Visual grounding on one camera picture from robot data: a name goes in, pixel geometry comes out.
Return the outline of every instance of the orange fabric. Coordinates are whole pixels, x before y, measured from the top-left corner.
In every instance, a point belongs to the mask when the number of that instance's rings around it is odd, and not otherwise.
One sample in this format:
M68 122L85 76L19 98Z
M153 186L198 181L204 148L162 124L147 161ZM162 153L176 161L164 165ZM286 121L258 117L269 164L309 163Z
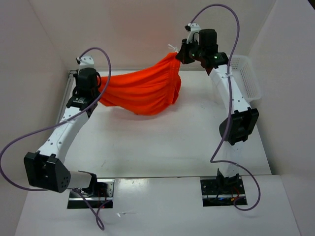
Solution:
M105 106L120 106L137 115L156 115L176 102L181 88L177 53L169 53L152 67L115 75L100 102ZM102 77L102 91L107 76Z

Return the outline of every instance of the white wall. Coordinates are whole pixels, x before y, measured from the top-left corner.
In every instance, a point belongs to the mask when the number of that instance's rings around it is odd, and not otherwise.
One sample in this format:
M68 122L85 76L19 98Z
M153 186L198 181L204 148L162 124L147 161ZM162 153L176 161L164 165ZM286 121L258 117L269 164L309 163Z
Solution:
M277 0L250 56L264 97L259 132L282 174L303 236L314 235L315 11L307 0Z
M56 121L66 69L28 1L0 2L0 148L22 134ZM2 166L12 179L25 179L23 158L46 138L15 144ZM0 177L1 235L14 235L26 198Z
M275 0L30 0L68 69L76 68L77 52L104 48L114 69L138 69L155 64L180 47L184 26L211 3L231 6L240 18L242 33L236 53L247 55ZM197 22L218 32L219 49L230 52L235 20L225 9L208 9ZM93 54L99 68L104 58ZM192 67L200 68L198 63Z

